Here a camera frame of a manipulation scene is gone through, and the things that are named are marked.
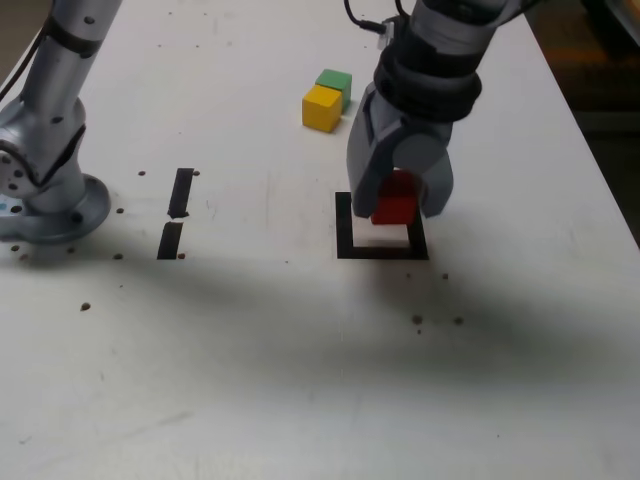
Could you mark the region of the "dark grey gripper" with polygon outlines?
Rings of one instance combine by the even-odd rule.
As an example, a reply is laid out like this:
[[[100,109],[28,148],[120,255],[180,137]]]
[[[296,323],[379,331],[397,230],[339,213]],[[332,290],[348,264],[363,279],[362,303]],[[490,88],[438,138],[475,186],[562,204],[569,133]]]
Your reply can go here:
[[[447,151],[452,131],[452,122],[434,122],[416,115],[402,116],[378,92],[375,84],[370,83],[353,119],[347,143],[346,161],[354,214],[369,218],[375,212],[379,189],[395,166],[419,180],[419,207],[423,216],[440,215],[454,186]]]

